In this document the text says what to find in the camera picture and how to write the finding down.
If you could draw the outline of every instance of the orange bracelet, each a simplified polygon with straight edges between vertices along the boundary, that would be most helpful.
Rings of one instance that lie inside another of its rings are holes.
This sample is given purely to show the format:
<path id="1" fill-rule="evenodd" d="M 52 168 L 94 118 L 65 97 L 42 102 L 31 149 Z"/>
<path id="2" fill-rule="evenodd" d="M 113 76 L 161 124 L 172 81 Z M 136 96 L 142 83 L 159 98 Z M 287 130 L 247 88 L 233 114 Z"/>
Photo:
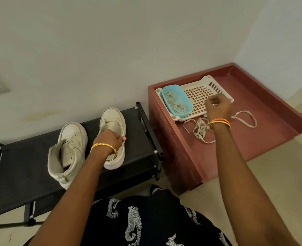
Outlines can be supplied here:
<path id="1" fill-rule="evenodd" d="M 214 122 L 214 121 L 224 121 L 224 122 L 227 122 L 228 124 L 230 123 L 228 120 L 226 120 L 224 118 L 217 118 L 217 119 L 211 120 L 211 122 Z"/>
<path id="2" fill-rule="evenodd" d="M 224 124 L 226 124 L 229 128 L 230 128 L 230 130 L 231 130 L 231 125 L 230 125 L 230 123 L 227 123 L 227 122 L 224 122 L 224 121 L 211 121 L 210 123 L 208 123 L 207 125 L 209 125 L 209 124 L 212 124 L 212 123 L 224 123 Z"/>

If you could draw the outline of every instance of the plastic grid basket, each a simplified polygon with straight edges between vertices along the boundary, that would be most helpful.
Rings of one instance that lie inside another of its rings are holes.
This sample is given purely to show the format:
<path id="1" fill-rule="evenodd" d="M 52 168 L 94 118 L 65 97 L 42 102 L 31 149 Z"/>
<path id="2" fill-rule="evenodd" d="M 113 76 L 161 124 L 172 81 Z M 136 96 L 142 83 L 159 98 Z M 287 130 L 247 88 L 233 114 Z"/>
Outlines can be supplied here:
<path id="1" fill-rule="evenodd" d="M 193 104 L 193 111 L 188 116 L 180 118 L 170 113 L 166 107 L 166 110 L 174 121 L 183 122 L 188 119 L 206 114 L 207 112 L 204 103 L 205 100 L 212 95 L 223 93 L 228 99 L 231 100 L 231 103 L 233 103 L 234 101 L 234 99 L 227 93 L 227 91 L 225 91 L 223 87 L 221 87 L 220 84 L 217 83 L 217 81 L 210 75 L 204 76 L 199 81 L 181 85 L 181 88 L 184 90 L 191 103 Z M 156 93 L 160 97 L 162 103 L 165 105 L 160 96 L 161 90 L 162 88 L 156 89 Z"/>

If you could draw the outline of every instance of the gold bracelet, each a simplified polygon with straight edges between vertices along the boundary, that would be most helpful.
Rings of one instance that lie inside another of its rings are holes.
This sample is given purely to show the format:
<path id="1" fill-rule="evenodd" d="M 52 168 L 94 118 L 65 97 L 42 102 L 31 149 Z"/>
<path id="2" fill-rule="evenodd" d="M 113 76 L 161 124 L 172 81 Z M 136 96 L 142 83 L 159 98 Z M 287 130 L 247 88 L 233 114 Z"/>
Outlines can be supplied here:
<path id="1" fill-rule="evenodd" d="M 213 124 L 213 123 L 224 123 L 224 124 L 226 124 L 226 125 L 230 128 L 230 130 L 231 130 L 231 125 L 230 125 L 229 123 L 227 123 L 227 122 L 224 122 L 224 121 L 212 121 L 212 122 L 208 123 L 207 125 L 210 125 L 210 124 Z"/>
<path id="2" fill-rule="evenodd" d="M 112 160 L 114 160 L 114 159 L 117 157 L 118 151 L 117 151 L 114 147 L 112 147 L 111 145 L 106 144 L 106 143 L 100 143 L 100 142 L 95 143 L 95 144 L 91 147 L 91 151 L 92 151 L 93 148 L 95 148 L 96 146 L 101 146 L 101 145 L 108 146 L 108 147 L 112 148 L 112 150 L 115 152 L 115 157 L 113 157 L 111 160 L 106 160 L 105 162 L 112 161 Z"/>

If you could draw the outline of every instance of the left hand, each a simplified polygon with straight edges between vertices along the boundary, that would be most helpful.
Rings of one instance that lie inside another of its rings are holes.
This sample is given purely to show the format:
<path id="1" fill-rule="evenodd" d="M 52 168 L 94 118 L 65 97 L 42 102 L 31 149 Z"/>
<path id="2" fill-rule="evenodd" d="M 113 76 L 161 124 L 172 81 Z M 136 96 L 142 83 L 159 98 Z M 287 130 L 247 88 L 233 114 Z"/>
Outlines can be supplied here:
<path id="1" fill-rule="evenodd" d="M 106 143 L 114 147 L 116 150 L 120 148 L 122 143 L 126 140 L 125 136 L 120 136 L 116 132 L 113 132 L 110 129 L 107 129 L 103 131 L 102 133 L 99 133 L 96 138 L 93 141 L 93 144 L 95 143 Z M 108 153 L 108 155 L 113 154 L 113 150 L 108 147 L 108 146 L 97 146 L 98 147 L 103 147 L 104 150 Z"/>

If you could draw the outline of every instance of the coiled shoelace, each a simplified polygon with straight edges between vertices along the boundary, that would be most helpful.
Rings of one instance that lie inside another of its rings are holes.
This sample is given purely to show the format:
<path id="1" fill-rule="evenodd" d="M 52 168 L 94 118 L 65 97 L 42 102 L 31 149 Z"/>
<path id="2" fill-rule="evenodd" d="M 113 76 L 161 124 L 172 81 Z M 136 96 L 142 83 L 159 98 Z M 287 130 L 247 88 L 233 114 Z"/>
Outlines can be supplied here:
<path id="1" fill-rule="evenodd" d="M 166 93 L 167 93 L 167 95 L 166 95 L 167 102 L 169 103 L 169 105 L 174 105 L 173 110 L 178 114 L 184 113 L 186 111 L 185 105 L 184 104 L 175 104 L 175 100 L 176 100 L 175 94 L 172 92 L 166 92 Z"/>
<path id="2" fill-rule="evenodd" d="M 238 114 L 242 113 L 242 112 L 246 112 L 247 114 L 249 114 L 252 119 L 254 120 L 254 123 L 255 125 L 250 125 L 248 124 L 246 121 L 242 120 L 241 118 L 237 117 Z M 257 127 L 257 120 L 256 118 L 252 115 L 252 113 L 250 111 L 239 111 L 239 112 L 236 112 L 235 115 L 231 116 L 231 118 L 235 118 L 237 120 L 239 120 L 240 122 L 242 122 L 244 125 L 248 126 L 249 128 L 255 128 Z M 184 123 L 183 123 L 183 128 L 189 133 L 189 131 L 186 129 L 185 127 L 185 124 L 189 121 L 193 121 L 196 125 L 193 129 L 193 133 L 194 135 L 202 140 L 204 143 L 207 143 L 207 144 L 210 144 L 210 143 L 214 143 L 216 140 L 213 140 L 211 142 L 206 142 L 204 140 L 204 137 L 206 136 L 206 132 L 208 129 L 210 129 L 210 125 L 208 125 L 209 123 L 209 120 L 206 118 L 206 117 L 202 117 L 202 118 L 199 118 L 198 121 L 196 122 L 194 119 L 189 119 L 189 120 L 186 120 Z"/>

